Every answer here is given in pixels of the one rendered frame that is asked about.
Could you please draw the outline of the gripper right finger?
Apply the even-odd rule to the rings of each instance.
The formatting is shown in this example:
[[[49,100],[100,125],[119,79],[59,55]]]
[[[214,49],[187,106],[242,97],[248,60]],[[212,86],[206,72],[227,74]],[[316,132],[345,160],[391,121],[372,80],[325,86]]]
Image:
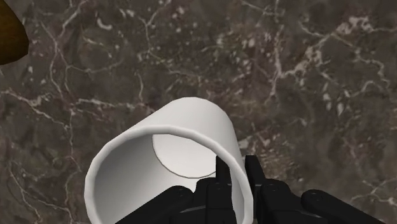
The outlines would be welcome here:
[[[258,224],[385,224],[322,190],[295,195],[288,184],[266,178],[258,157],[245,157]]]

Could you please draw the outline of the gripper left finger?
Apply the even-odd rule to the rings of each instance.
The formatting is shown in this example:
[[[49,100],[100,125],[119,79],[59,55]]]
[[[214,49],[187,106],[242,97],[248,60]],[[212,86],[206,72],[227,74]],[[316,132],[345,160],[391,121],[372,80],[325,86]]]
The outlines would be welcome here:
[[[116,224],[237,224],[229,167],[216,157],[216,176],[197,181],[195,191],[172,186]]]

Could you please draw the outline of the white cup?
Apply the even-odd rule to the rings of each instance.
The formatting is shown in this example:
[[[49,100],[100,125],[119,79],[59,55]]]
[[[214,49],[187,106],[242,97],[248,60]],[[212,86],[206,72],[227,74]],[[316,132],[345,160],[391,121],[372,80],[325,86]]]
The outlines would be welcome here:
[[[253,196],[232,122],[197,97],[171,101],[102,147],[85,178],[91,224],[116,224],[172,186],[194,190],[215,175],[217,158],[230,169],[237,224],[252,224]]]

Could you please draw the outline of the brown rounded object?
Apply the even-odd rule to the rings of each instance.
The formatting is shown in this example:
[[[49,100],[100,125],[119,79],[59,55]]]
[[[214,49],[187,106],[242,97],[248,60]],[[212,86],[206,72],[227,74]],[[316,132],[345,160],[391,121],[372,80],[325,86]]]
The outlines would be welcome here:
[[[0,0],[0,66],[18,61],[29,52],[24,25],[4,0]]]

